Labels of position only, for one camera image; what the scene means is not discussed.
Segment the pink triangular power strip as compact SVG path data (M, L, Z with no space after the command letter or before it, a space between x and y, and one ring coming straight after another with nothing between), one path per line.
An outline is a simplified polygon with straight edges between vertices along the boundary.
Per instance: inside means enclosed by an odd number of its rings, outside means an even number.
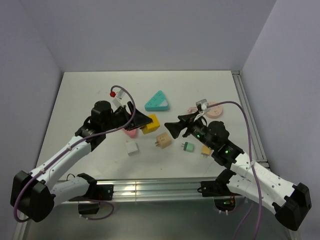
M138 136L138 130L137 129L133 129L133 130L126 130L126 129L122 129L122 131L130 138L134 139Z

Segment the yellow cube power socket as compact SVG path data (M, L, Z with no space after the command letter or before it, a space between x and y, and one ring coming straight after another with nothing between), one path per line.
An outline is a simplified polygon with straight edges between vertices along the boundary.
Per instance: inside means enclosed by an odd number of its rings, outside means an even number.
M155 132L160 127L160 122L155 114L151 114L148 117L152 119L152 122L141 128L144 135Z

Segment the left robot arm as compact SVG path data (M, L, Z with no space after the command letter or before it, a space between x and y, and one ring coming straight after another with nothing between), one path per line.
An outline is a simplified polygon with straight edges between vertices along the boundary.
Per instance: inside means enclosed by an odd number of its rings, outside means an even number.
M72 180L59 183L59 179L80 159L95 150L109 133L121 129L128 131L152 123L152 119L135 107L131 101L113 110L108 101L94 104L90 116L75 132L71 140L41 166L25 172L21 170L13 178L10 204L13 216L19 223L23 219L18 212L34 222L44 220L54 207L74 199L93 200L97 193L97 181L86 173Z

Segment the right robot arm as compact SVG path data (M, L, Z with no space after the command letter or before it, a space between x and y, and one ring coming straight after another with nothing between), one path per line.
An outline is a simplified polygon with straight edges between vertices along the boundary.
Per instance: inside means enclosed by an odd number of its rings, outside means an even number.
M194 136L212 150L212 158L225 169L215 180L202 181L198 192L203 197L242 195L271 211L289 230L297 231L312 207L310 190L303 184L287 181L261 164L250 160L248 153L229 140L222 121L204 124L194 113L178 116L178 122L165 127L174 139Z

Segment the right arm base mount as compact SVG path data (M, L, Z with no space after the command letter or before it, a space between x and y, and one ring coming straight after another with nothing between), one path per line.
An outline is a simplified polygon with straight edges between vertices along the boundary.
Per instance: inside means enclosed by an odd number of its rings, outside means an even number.
M217 180L201 181L197 192L204 198L213 198L214 205L219 213L229 213L236 209L235 193Z

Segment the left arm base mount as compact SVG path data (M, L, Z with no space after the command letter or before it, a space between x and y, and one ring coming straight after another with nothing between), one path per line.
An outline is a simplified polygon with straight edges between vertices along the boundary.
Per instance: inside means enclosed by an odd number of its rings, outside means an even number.
M100 210L109 210L109 213L105 216L106 218L113 214L115 207L110 202L113 198L114 185L97 185L96 189L92 194L86 194L78 197L78 201L89 203L79 203L78 213L81 216L96 215Z

